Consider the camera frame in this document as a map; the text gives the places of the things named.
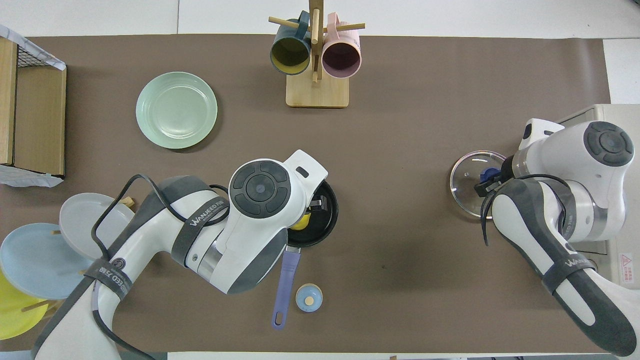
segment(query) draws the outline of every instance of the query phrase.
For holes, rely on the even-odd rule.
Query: pink mug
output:
[[[330,13],[328,18],[327,34],[324,36],[322,48],[322,67],[327,74],[335,78],[350,78],[358,72],[362,62],[360,35],[358,30],[338,32],[337,26],[348,23],[341,22],[335,12]]]

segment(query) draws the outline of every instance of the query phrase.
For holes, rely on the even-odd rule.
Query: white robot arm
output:
[[[46,325],[33,358],[120,359],[115,335],[106,335],[113,314],[161,251],[223,293],[252,289],[284,251],[287,228],[302,218],[327,175],[322,165],[298,150],[283,163],[259,159],[237,169],[229,184],[230,201],[193,176],[163,181],[165,201],[155,193],[147,196],[106,259],[96,260]]]
[[[633,156],[627,134],[608,122],[564,129],[532,119],[520,150],[493,179],[500,185],[491,205],[498,231],[573,321],[622,359],[640,359],[640,295],[598,275],[570,243],[609,239],[620,230],[623,178]]]

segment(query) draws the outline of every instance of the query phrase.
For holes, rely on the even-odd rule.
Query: brown table mat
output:
[[[600,40],[363,37],[363,62],[342,110],[285,105],[269,35],[35,38],[68,64],[67,178],[0,186],[0,239],[57,223],[70,196],[115,196],[126,179],[193,174],[227,184],[255,158],[304,149],[329,171],[340,216],[302,250],[294,291],[314,282],[319,311],[292,303],[283,331],[269,321],[280,267],[252,291],[226,296],[169,255],[156,256],[115,315],[115,331],[148,351],[599,352],[490,225],[455,205],[449,172],[479,149],[510,155],[525,121],[557,120],[608,103]],[[138,129],[151,79],[200,76],[219,105],[212,133],[171,151]],[[146,195],[144,184],[130,194]],[[0,342],[30,348],[42,324]]]

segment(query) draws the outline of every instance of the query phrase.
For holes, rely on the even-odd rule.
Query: wooden base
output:
[[[310,64],[302,74],[287,76],[287,105],[292,108],[346,108],[349,105],[349,79],[324,74],[315,83],[313,73],[313,64]]]

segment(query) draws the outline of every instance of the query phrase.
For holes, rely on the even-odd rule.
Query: mug handle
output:
[[[332,12],[329,14],[328,18],[329,21],[326,25],[327,33],[335,36],[336,39],[339,39],[340,35],[338,34],[337,26],[340,24],[340,20],[338,19],[338,13]]]
[[[302,10],[298,17],[298,30],[296,31],[296,38],[302,40],[305,38],[307,29],[309,28],[309,13]]]

